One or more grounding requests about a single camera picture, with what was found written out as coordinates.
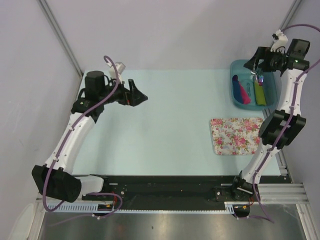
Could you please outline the floral cloth mat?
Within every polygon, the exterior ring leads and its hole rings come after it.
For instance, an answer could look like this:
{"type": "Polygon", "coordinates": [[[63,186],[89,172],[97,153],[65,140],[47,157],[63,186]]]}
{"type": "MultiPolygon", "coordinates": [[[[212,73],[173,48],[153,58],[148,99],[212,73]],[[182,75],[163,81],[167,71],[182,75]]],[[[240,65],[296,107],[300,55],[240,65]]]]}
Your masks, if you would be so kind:
{"type": "Polygon", "coordinates": [[[213,118],[210,131],[213,150],[219,156],[253,155],[260,143],[260,117],[213,118]]]}

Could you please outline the dark blue paper napkin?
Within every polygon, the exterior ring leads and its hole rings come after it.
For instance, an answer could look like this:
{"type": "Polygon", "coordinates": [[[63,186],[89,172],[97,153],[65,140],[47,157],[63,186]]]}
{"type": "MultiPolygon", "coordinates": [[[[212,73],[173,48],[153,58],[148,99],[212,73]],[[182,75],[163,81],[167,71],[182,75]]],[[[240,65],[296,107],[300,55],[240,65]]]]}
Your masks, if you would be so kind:
{"type": "Polygon", "coordinates": [[[238,76],[233,75],[232,76],[232,87],[233,87],[233,97],[241,104],[246,103],[246,97],[245,92],[243,90],[243,87],[241,86],[238,76]]]}

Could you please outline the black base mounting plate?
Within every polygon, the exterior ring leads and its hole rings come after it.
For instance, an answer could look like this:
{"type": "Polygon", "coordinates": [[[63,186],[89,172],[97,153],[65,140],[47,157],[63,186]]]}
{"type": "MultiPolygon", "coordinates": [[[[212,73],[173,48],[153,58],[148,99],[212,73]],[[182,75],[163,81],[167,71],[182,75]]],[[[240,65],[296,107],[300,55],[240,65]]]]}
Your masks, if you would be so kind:
{"type": "Polygon", "coordinates": [[[224,202],[256,200],[231,193],[233,175],[121,176],[104,175],[102,193],[115,193],[122,210],[132,211],[214,211],[224,202]]]}

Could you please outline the teal plastic bin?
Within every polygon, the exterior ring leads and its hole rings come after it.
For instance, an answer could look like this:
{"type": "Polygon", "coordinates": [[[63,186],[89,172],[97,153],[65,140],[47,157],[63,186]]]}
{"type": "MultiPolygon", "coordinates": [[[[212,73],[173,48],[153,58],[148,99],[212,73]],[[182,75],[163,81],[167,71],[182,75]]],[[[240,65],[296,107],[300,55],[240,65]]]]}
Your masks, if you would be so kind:
{"type": "Polygon", "coordinates": [[[258,86],[254,75],[244,67],[246,62],[245,59],[239,59],[230,65],[230,96],[234,105],[251,111],[275,108],[278,103],[278,93],[273,73],[264,73],[263,83],[258,86]]]}

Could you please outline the iridescent fork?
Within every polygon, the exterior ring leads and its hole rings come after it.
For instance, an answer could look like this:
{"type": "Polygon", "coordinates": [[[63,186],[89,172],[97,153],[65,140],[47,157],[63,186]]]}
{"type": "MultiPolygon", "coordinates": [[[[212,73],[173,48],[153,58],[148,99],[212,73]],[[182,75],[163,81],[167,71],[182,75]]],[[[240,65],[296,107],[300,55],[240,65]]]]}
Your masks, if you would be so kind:
{"type": "Polygon", "coordinates": [[[257,74],[256,75],[256,81],[259,86],[262,86],[264,83],[264,75],[263,74],[257,74]]]}

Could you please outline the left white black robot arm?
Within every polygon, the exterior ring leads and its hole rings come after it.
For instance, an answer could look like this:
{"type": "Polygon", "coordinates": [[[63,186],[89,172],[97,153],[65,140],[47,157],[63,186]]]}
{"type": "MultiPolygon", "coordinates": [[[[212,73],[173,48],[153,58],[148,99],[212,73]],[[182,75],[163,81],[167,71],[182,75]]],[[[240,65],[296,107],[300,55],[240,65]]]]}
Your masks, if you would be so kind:
{"type": "Polygon", "coordinates": [[[99,70],[84,77],[84,88],[72,105],[68,125],[50,157],[43,165],[35,165],[31,175],[39,193],[44,197],[73,203],[78,197],[93,193],[98,199],[110,196],[111,188],[97,175],[72,175],[76,158],[86,136],[97,123],[106,104],[118,103],[136,107],[148,100],[129,79],[128,88],[117,82],[115,74],[99,70]]]}

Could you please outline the green rolled napkin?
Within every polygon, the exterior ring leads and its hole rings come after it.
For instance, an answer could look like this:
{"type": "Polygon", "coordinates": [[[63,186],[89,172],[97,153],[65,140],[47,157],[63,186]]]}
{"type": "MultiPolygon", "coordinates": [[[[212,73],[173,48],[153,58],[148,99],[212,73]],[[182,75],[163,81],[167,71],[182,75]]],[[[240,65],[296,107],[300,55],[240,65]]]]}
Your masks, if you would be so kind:
{"type": "Polygon", "coordinates": [[[263,87],[259,86],[259,84],[256,81],[254,82],[254,94],[255,94],[255,101],[258,106],[267,105],[263,87]]]}

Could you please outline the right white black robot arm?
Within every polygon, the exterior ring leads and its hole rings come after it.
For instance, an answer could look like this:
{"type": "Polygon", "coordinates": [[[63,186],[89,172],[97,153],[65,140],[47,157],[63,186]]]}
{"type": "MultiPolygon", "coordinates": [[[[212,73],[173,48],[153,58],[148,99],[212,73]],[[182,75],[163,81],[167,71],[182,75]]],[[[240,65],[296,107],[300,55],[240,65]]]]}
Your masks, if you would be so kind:
{"type": "Polygon", "coordinates": [[[260,143],[249,164],[237,175],[231,185],[230,194],[236,201],[248,200],[257,193],[263,170],[270,159],[285,146],[291,144],[306,124],[301,116],[300,99],[302,87],[310,70],[305,60],[311,43],[294,38],[286,52],[276,40],[271,47],[260,46],[244,67],[254,73],[280,72],[284,89],[277,108],[264,120],[258,136],[260,143]]]}

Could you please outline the aluminium rail frame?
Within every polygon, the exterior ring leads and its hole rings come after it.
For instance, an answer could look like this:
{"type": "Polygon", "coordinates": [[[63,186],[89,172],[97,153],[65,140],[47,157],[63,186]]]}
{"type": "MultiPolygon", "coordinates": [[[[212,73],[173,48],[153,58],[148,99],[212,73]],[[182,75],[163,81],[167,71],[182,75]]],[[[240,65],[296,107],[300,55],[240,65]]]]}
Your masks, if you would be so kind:
{"type": "Polygon", "coordinates": [[[97,220],[110,217],[115,214],[204,214],[204,215],[231,215],[236,219],[258,219],[257,214],[252,213],[255,206],[263,207],[268,204],[303,204],[307,196],[302,184],[295,184],[288,175],[272,177],[261,174],[257,184],[256,200],[249,201],[225,201],[221,210],[206,211],[168,211],[168,210],[122,210],[123,199],[116,193],[88,193],[79,196],[74,202],[66,202],[41,195],[42,204],[47,212],[79,213],[81,216],[89,216],[97,220]]]}

